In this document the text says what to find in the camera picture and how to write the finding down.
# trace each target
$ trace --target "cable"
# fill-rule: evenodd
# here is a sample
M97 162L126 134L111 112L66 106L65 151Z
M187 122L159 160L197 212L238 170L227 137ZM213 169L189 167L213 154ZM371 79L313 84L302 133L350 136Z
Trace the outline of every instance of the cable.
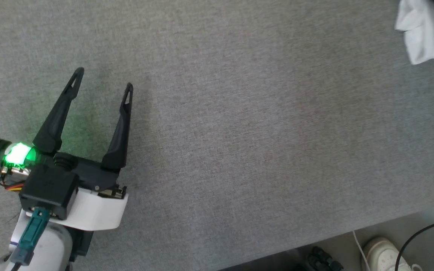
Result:
M405 251L405 248L408 246L408 244L418 235L420 235L421 233L423 233L426 230L429 230L431 228L434 228L434 224L427 226L426 228L422 228L421 230L418 230L414 235L412 235L403 245L403 247L401 247L399 253L398 253L398 258L396 258L396 264L394 265L394 271L398 271L398 266L399 266L399 260L401 259L401 256L403 255L403 252Z
M23 185L24 185L24 183L18 183L18 184L15 184L15 185L7 186L5 189L6 190L11 190L11 189L23 187Z
M14 266L12 267L11 271L18 271L18 269L21 267L20 263L15 263Z
M34 250L38 241L40 240L43 232L50 220L50 211L36 207L33 215L28 221L23 235L19 238L18 245L14 252L11 254L10 261L28 266L33 258Z
M355 236L355 241L356 241L356 245L358 245L359 252L361 252L361 256L363 256L363 260L365 261L366 268L367 268L368 271L371 271L371 269L369 268L369 264L367 262L367 259L366 259L366 255L363 252L363 249L361 248L361 245L359 244L358 238L356 237L356 232L354 230L353 230L353 235Z

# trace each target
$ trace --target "white cable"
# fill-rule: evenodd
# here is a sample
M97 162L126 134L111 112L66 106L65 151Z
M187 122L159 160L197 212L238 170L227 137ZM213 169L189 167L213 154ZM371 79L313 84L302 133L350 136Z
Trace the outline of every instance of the white cable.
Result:
M422 269L421 266L419 266L419 265L417 265L417 264L413 264L413 265L411 266L411 269L415 270L415 268L416 268L416 269L419 269L420 271L423 271L423 269Z
M358 238L356 237L356 233L354 230L353 230L353 235L355 236L355 241L356 241L356 245L358 245L359 252L361 252L361 256L363 256L363 260L365 261L366 268L368 271L371 271L371 269L369 268L369 264L367 262L365 253L364 253L363 249L361 248L361 245L359 244Z

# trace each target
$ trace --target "green led light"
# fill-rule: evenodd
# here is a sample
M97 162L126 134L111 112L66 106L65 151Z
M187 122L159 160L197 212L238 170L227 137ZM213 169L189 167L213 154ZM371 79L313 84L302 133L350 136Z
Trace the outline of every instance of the green led light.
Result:
M15 164L15 165L23 165L24 159L31 151L31 147L26 146L25 144L18 143L14 145L9 154L5 156L5 161L7 163Z
M34 148L31 148L28 155L26 156L26 160L36 161L36 150Z

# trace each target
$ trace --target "floor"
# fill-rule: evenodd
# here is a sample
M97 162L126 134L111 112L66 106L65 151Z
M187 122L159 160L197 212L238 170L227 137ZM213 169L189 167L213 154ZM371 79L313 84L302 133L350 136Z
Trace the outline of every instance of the floor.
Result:
M358 241L365 242L375 236L384 236L398 248L415 232L434 223L434 208L410 216L390 220L356 231ZM318 245L338 260L347 271L360 271L360 252L353 233L339 235L313 245ZM222 271L291 270L303 261L312 245L264 257ZM409 264L419 264L424 271L434 271L434 228L413 240L404 253Z

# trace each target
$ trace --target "white cloth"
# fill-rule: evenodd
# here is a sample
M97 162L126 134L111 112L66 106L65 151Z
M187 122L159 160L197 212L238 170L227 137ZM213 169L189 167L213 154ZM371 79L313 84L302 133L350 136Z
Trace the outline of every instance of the white cloth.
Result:
M434 2L401 0L396 30L405 31L405 45L412 64L434 58Z

